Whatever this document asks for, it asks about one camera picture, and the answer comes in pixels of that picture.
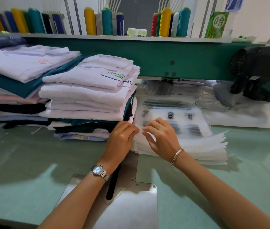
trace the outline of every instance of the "green machine beam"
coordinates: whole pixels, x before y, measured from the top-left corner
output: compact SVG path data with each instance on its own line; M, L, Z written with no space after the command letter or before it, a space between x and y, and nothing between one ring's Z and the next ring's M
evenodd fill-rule
M108 54L125 57L141 67L141 76L234 80L229 66L234 53L261 44L103 40L26 37L29 43L69 47L84 56ZM264 85L270 91L270 83Z

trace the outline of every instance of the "bracelet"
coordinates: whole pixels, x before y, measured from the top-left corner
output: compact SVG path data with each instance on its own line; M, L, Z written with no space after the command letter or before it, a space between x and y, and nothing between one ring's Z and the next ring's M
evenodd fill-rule
M180 149L176 152L176 154L175 154L175 156L174 156L174 158L172 159L172 162L171 162L172 165L174 164L176 158L178 157L178 155L179 155L179 153L180 153L181 151L183 151L182 148L180 148Z

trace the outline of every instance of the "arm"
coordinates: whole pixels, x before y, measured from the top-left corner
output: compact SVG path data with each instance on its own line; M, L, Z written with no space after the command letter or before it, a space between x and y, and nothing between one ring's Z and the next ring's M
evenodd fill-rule
M139 129L127 121L121 121L111 132L105 152L97 165L111 175L125 158L132 140ZM47 216L38 229L82 229L90 208L105 183L101 176L89 174Z
M168 121L157 118L148 123L143 130L142 134L147 138L151 149L171 162L180 145ZM156 141L147 132L153 134ZM266 213L209 172L185 151L177 156L174 165L194 183L229 228L270 228L270 217Z

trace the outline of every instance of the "person's left hand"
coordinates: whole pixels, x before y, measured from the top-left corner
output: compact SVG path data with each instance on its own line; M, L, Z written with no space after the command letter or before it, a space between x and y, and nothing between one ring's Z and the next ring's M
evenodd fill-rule
M102 165L104 170L111 175L129 152L137 133L139 133L139 128L135 125L120 121L110 133L105 152L97 165Z

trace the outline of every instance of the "hand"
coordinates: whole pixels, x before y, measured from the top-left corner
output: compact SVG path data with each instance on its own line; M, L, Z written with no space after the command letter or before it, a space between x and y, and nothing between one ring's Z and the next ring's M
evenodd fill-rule
M132 147L133 137L139 133L139 128L127 122L120 121L110 133L105 152L97 165L102 165L104 170L111 175L123 161Z
M168 162L172 162L176 152L181 148L174 129L168 121L160 117L150 121L146 127L142 128L142 134L149 142L151 149L161 158Z

